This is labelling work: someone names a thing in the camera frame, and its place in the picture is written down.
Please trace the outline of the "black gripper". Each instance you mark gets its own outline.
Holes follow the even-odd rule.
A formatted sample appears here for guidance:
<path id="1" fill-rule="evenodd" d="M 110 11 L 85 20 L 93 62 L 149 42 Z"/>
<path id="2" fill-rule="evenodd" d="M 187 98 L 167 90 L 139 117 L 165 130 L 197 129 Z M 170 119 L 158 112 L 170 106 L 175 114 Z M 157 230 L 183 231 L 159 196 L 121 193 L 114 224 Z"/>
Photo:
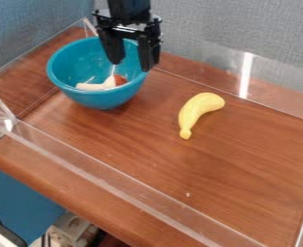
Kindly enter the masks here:
<path id="1" fill-rule="evenodd" d="M 125 58 L 123 39 L 137 40 L 142 71 L 159 62 L 161 19 L 150 14 L 150 0 L 106 0 L 107 8 L 94 11 L 95 30 L 113 65 Z"/>

